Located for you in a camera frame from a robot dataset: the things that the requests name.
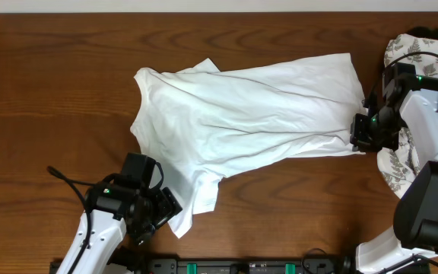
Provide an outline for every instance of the white wall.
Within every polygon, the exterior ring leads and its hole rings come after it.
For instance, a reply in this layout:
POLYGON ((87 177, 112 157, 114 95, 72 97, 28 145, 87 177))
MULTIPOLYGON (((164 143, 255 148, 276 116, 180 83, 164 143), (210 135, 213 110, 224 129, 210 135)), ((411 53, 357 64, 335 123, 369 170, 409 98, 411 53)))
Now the white wall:
POLYGON ((0 12, 438 11, 438 0, 0 0, 0 12))

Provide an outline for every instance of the crumpled fabric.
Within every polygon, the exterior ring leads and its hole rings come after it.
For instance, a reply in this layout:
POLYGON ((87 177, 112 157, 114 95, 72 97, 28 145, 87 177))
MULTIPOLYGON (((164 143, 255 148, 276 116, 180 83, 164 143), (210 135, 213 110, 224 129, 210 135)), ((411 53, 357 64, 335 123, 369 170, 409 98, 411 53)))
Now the crumpled fabric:
POLYGON ((141 108, 131 131, 183 208, 168 222, 177 237, 193 214, 214 210, 224 177, 289 157, 357 153, 349 129, 366 111, 348 53, 232 72, 206 59, 177 73, 142 68, 135 79, 141 108))
MULTIPOLYGON (((416 38, 401 34, 390 40, 385 52, 385 65, 407 53, 427 51, 438 54, 438 40, 416 38)), ((418 55, 408 57, 400 62, 415 65, 418 75, 438 78, 438 59, 433 56, 418 55)), ((402 128, 399 133, 398 150, 384 148, 378 152, 378 168, 383 178, 401 198, 421 170, 417 150, 409 129, 402 128)))

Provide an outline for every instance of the leaf print fabric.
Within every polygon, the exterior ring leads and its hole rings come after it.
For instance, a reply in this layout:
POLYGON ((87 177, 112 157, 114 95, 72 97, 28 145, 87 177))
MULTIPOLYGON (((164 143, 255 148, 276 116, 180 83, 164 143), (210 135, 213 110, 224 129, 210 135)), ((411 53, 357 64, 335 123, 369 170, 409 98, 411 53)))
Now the leaf print fabric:
MULTIPOLYGON (((384 63, 407 53, 428 51, 438 54, 438 40, 416 38, 401 34, 389 41, 384 55, 384 63)), ((417 74, 438 78, 438 59, 433 56, 415 55, 401 62, 413 64, 417 74)), ((421 168, 418 163, 417 150, 414 146, 410 130, 403 128, 398 137, 398 150, 384 148, 378 152, 378 168, 390 189, 401 198, 414 181, 421 168)))

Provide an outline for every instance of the green strip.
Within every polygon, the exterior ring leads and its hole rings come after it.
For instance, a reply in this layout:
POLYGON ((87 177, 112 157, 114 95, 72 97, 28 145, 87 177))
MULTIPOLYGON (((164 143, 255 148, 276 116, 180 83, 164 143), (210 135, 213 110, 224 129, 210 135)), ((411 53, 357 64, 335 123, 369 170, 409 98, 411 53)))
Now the green strip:
POLYGON ((292 263, 287 263, 285 265, 285 274, 295 274, 295 265, 292 263))
POLYGON ((194 263, 187 264, 187 274, 197 274, 197 265, 194 263))

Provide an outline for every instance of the brown wooden surface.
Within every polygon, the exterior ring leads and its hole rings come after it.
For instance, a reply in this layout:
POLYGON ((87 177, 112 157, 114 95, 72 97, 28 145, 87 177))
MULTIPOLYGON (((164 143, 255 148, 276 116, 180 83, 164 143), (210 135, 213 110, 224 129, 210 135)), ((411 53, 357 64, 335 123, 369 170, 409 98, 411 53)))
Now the brown wooden surface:
MULTIPOLYGON (((246 69, 351 53, 365 92, 389 41, 438 13, 0 14, 0 273, 46 273, 67 252, 81 205, 45 171, 97 181, 139 151, 129 127, 141 67, 211 58, 246 69)), ((397 203, 375 155, 289 159, 220 184, 214 212, 147 249, 197 257, 340 253, 387 229, 397 203)))

